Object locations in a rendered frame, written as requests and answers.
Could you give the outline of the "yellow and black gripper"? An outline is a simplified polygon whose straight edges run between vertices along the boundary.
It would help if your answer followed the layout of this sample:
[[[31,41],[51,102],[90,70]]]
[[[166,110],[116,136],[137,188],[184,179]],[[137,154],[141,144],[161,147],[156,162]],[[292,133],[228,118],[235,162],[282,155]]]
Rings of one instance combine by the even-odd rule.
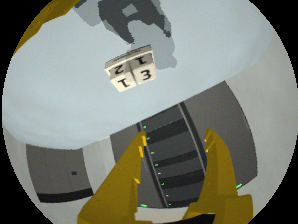
[[[252,196],[238,196],[227,145],[210,128],[206,129],[204,141],[208,158],[198,201],[190,203],[181,220],[159,224],[248,224],[253,219]],[[140,131],[82,207],[77,224],[153,224],[152,221],[135,220],[144,145],[146,131]]]

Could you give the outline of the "white number cube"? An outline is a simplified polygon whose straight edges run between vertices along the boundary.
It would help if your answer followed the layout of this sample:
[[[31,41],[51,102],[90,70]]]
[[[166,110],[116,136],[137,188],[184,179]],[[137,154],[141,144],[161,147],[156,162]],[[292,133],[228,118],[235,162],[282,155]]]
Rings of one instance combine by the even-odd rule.
[[[137,85],[128,61],[110,69],[110,81],[119,92]]]
[[[157,78],[155,63],[149,54],[130,60],[138,84]]]

